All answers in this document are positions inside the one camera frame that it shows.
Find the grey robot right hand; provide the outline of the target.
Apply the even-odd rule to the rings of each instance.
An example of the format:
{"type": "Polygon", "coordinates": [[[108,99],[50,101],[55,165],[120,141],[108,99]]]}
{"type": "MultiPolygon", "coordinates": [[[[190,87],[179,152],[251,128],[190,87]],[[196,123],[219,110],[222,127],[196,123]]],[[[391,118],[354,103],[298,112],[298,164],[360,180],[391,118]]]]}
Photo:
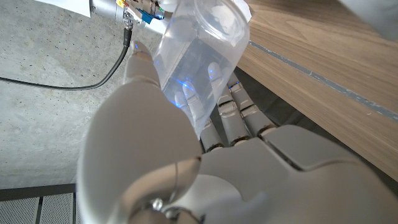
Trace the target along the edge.
{"type": "Polygon", "coordinates": [[[158,0],[159,6],[166,12],[175,12],[180,0],[158,0]]]}

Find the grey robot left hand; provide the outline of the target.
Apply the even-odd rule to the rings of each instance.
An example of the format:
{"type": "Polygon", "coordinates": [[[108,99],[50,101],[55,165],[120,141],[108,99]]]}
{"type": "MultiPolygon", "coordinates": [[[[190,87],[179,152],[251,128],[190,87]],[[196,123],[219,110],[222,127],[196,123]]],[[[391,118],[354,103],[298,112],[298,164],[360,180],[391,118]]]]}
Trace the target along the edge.
{"type": "Polygon", "coordinates": [[[209,125],[198,139],[132,43],[124,83],[99,107],[81,150],[77,202],[86,223],[396,223],[397,197],[362,161],[298,126],[209,125]]]}

